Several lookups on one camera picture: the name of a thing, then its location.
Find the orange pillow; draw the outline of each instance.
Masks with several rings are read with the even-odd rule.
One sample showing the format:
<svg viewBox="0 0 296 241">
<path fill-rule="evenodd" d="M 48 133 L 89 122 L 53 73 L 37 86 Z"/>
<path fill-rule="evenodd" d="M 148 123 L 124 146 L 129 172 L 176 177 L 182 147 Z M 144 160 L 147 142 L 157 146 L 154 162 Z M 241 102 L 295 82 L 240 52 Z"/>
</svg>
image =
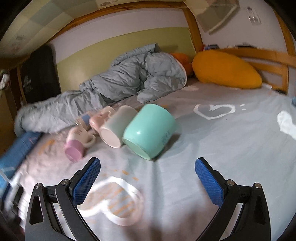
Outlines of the orange pillow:
<svg viewBox="0 0 296 241">
<path fill-rule="evenodd" d="M 193 74 L 192 64 L 189 60 L 189 57 L 186 54 L 171 53 L 171 55 L 183 65 L 187 76 L 191 76 Z"/>
<path fill-rule="evenodd" d="M 198 52 L 192 67 L 195 76 L 202 83 L 211 82 L 242 89 L 259 88 L 262 85 L 261 76 L 249 63 L 217 50 Z"/>
</svg>

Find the mattress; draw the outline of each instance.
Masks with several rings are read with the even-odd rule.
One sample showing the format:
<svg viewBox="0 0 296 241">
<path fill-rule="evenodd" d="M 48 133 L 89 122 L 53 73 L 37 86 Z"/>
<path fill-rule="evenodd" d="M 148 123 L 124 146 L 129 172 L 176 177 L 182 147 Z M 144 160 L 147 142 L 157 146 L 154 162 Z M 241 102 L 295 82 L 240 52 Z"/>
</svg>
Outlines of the mattress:
<svg viewBox="0 0 296 241">
<path fill-rule="evenodd" d="M 261 183 L 271 220 L 271 240 L 296 212 L 296 109 L 291 98 L 266 88 L 241 90 L 194 79 L 154 103 L 166 105 L 178 128 L 163 152 L 147 161 L 127 146 L 113 149 L 99 137 L 77 163 L 63 154 L 68 130 L 45 134 L 18 173 L 25 195 L 22 225 L 33 187 L 70 179 L 91 157 L 101 172 L 80 213 L 100 240 L 195 240 L 213 218 L 213 205 L 194 170 L 204 157 L 225 179 L 238 185 Z M 136 96 L 117 103 L 138 107 Z M 61 211 L 57 215 L 72 237 Z M 223 234 L 227 237 L 241 205 Z"/>
</svg>

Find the mug handle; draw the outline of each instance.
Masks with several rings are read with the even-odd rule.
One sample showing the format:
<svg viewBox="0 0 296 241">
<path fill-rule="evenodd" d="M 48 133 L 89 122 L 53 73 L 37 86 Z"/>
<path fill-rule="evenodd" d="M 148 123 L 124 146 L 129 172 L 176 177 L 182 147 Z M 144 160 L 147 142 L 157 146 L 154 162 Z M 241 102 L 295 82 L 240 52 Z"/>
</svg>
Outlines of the mug handle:
<svg viewBox="0 0 296 241">
<path fill-rule="evenodd" d="M 89 148 L 95 143 L 96 141 L 95 135 L 91 134 L 90 136 L 91 136 L 91 140 L 87 143 L 83 143 L 84 148 Z"/>
</svg>

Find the black bag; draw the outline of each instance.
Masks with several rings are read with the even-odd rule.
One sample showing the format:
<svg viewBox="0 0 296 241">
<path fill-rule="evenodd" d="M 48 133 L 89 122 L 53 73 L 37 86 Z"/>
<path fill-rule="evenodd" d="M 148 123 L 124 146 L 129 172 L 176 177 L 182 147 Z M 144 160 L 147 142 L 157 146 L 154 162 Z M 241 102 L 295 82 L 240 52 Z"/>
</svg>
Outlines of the black bag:
<svg viewBox="0 0 296 241">
<path fill-rule="evenodd" d="M 21 79 L 27 103 L 43 101 L 61 93 L 50 46 L 41 46 L 23 63 Z"/>
</svg>

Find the crumpled comforter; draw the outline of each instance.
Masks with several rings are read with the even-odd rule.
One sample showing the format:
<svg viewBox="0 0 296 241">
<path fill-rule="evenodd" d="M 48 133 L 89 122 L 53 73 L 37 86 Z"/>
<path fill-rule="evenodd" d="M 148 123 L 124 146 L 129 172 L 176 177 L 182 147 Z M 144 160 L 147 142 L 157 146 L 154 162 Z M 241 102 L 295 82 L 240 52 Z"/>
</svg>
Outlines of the crumpled comforter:
<svg viewBox="0 0 296 241">
<path fill-rule="evenodd" d="M 73 125 L 87 111 L 136 94 L 142 104 L 153 101 L 183 88 L 186 81 L 182 65 L 160 52 L 157 43 L 137 48 L 117 57 L 106 72 L 80 84 L 78 91 L 22 107 L 15 118 L 15 134 L 55 133 Z"/>
</svg>

